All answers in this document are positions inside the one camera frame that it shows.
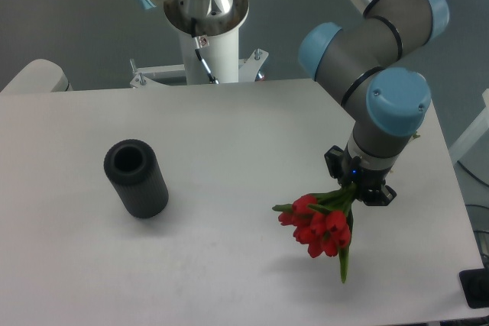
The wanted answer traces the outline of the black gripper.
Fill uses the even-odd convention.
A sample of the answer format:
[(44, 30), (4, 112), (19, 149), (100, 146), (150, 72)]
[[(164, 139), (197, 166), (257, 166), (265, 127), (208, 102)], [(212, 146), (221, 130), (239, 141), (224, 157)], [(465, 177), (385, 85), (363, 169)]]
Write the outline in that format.
[(354, 155), (334, 145), (325, 154), (329, 175), (342, 186), (353, 182), (361, 193), (360, 201), (366, 206), (388, 206), (396, 192), (384, 185), (395, 160)]

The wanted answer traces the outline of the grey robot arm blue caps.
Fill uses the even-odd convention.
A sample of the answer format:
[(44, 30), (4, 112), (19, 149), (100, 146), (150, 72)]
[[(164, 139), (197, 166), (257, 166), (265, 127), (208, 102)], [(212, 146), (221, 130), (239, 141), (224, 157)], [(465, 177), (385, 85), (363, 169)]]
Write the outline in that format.
[(347, 145), (325, 154), (330, 176), (341, 186), (355, 184), (355, 198), (366, 205), (385, 206), (396, 195), (387, 174), (431, 103), (426, 79), (398, 62), (446, 29), (449, 6), (446, 0), (350, 1), (362, 22), (349, 30), (315, 27), (298, 59), (355, 122)]

